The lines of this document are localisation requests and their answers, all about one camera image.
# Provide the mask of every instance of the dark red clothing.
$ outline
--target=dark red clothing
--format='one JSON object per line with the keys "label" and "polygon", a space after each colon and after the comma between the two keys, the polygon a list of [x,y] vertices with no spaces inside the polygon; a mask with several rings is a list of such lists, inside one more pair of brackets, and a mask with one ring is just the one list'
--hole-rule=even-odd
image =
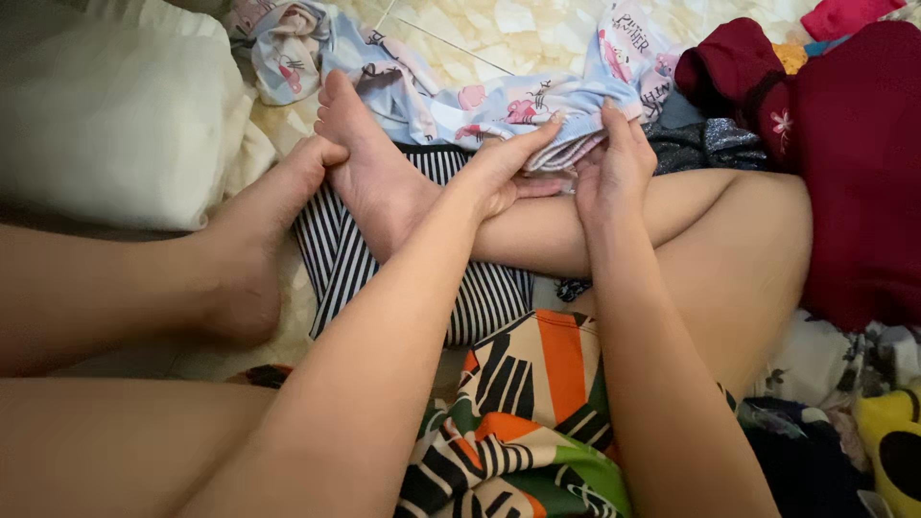
{"label": "dark red clothing", "polygon": [[796,76],[772,57],[761,28],[740,18],[685,53],[675,81],[806,181],[804,307],[847,330],[921,324],[921,31],[872,23]]}
{"label": "dark red clothing", "polygon": [[905,0],[822,0],[800,21],[815,41],[833,41],[901,7]]}

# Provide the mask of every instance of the striped pants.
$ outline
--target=striped pants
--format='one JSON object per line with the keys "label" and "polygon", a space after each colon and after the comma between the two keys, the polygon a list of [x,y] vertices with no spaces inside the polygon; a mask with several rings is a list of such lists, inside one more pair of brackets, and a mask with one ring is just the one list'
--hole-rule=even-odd
{"label": "striped pants", "polygon": [[[454,146],[397,146],[439,185],[447,184],[472,156]],[[310,329],[316,338],[380,265],[342,199],[326,182],[297,216],[295,233],[317,294],[317,315]],[[470,262],[451,312],[445,347],[471,347],[527,313],[533,281],[533,274],[525,270]]]}

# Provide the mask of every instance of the pink fabric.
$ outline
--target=pink fabric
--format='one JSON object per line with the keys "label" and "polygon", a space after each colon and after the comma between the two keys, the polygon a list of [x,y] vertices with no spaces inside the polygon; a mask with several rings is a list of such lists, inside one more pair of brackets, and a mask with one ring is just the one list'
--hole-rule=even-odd
{"label": "pink fabric", "polygon": [[822,0],[801,22],[815,41],[833,41],[901,7],[905,0]]}

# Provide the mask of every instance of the patterned shorts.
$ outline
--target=patterned shorts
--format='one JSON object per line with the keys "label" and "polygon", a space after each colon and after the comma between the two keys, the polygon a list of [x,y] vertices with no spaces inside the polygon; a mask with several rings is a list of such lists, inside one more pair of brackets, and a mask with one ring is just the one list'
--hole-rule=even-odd
{"label": "patterned shorts", "polygon": [[[288,372],[243,375],[279,386]],[[631,515],[594,319],[529,312],[474,346],[460,376],[457,400],[426,410],[395,516]]]}

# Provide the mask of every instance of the thigh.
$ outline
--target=thigh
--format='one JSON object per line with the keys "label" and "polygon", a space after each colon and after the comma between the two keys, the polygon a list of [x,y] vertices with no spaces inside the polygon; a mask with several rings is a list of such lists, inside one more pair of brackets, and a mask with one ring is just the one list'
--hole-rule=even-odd
{"label": "thigh", "polygon": [[[656,209],[650,202],[667,204],[668,199],[648,199],[647,213]],[[661,225],[670,223],[663,218]],[[725,184],[696,221],[656,249],[698,352],[736,396],[745,395],[799,303],[811,240],[810,200],[802,180],[745,171]],[[592,314],[591,298],[587,292],[568,309]]]}
{"label": "thigh", "polygon": [[230,383],[0,380],[0,516],[163,516],[258,425]]}

